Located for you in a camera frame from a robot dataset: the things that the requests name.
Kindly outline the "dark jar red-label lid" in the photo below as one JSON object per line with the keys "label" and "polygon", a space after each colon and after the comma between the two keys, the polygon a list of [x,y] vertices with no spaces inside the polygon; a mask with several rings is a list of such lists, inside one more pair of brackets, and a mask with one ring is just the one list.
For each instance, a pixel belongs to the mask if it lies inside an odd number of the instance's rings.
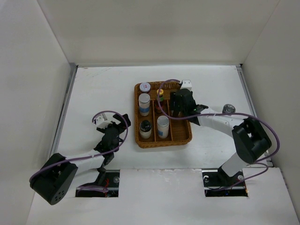
{"label": "dark jar red-label lid", "polygon": [[171,116],[172,117],[175,117],[175,118],[178,118],[178,115],[179,115],[179,111],[181,110],[180,107],[172,107],[170,109],[170,113],[171,113]]}

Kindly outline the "blue label silver-lid canister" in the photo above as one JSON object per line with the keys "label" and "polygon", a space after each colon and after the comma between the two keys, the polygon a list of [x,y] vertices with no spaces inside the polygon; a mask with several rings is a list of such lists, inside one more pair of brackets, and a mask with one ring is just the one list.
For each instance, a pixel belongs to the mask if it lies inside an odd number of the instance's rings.
{"label": "blue label silver-lid canister", "polygon": [[150,113],[150,96],[147,93],[139,95],[139,112],[142,116],[147,116]]}

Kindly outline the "red sauce bottle yellow cap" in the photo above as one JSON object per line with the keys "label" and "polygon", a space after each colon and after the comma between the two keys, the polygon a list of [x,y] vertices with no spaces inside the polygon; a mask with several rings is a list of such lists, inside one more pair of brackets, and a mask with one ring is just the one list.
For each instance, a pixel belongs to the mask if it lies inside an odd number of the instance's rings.
{"label": "red sauce bottle yellow cap", "polygon": [[154,110],[155,113],[160,114],[161,109],[165,110],[165,97],[164,97],[164,90],[157,89],[156,100],[154,101]]}

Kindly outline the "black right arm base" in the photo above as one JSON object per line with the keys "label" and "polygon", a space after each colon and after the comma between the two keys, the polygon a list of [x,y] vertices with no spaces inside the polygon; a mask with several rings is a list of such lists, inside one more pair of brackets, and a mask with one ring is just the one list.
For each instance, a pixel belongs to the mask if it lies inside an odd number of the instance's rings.
{"label": "black right arm base", "polygon": [[236,175],[222,180],[217,170],[202,170],[204,194],[206,197],[248,197],[244,174],[239,171]]}

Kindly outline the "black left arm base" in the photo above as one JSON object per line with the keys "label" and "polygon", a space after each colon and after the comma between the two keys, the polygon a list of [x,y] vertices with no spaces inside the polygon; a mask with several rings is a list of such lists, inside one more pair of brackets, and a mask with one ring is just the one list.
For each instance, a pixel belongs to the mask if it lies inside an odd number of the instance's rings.
{"label": "black left arm base", "polygon": [[98,168],[97,171],[96,180],[77,187],[75,197],[110,198],[119,196],[120,170]]}

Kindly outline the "dark spice jar white lid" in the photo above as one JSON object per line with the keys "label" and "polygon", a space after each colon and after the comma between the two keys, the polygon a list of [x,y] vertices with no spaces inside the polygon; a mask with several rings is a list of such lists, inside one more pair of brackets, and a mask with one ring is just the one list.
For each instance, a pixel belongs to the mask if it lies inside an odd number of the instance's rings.
{"label": "dark spice jar white lid", "polygon": [[151,90],[151,85],[148,82],[143,82],[140,84],[139,89],[142,93],[149,93]]}

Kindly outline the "white canister blue label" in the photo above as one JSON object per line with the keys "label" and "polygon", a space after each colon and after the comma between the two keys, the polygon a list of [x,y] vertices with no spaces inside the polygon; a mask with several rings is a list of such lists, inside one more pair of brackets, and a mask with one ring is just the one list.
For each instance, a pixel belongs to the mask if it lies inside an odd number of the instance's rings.
{"label": "white canister blue label", "polygon": [[157,119],[157,131],[158,136],[162,139],[165,139],[169,133],[169,119],[168,117],[161,115]]}

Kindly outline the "white bottle black cap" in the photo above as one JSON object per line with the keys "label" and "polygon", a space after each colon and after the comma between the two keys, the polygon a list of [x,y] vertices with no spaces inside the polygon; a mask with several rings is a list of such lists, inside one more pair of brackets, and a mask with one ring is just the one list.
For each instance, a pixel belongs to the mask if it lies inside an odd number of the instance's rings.
{"label": "white bottle black cap", "polygon": [[152,125],[149,120],[143,120],[139,126],[139,133],[143,139],[148,139],[152,133]]}

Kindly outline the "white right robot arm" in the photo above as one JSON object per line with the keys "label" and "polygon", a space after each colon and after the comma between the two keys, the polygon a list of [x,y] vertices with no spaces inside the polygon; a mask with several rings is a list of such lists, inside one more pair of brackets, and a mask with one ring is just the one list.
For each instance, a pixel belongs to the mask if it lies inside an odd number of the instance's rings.
{"label": "white right robot arm", "polygon": [[198,105],[188,89],[172,92],[170,107],[172,117],[212,128],[233,139],[236,152],[217,170],[217,180],[222,186],[232,185],[238,172],[252,165],[271,147],[271,140],[257,119],[249,116],[240,119],[228,112],[218,113],[206,105]]}

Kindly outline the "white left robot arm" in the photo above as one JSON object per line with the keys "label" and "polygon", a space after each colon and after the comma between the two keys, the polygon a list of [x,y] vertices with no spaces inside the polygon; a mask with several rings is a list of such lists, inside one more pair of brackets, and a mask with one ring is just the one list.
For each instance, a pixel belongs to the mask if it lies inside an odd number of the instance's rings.
{"label": "white left robot arm", "polygon": [[127,134],[131,126],[127,114],[112,112],[113,120],[108,120],[106,113],[99,112],[92,118],[96,130],[103,134],[95,148],[77,157],[55,153],[30,177],[30,187],[50,205],[57,204],[64,197],[77,174],[96,169],[89,175],[90,183],[95,187],[104,184],[105,175],[102,172],[125,141],[120,135]]}

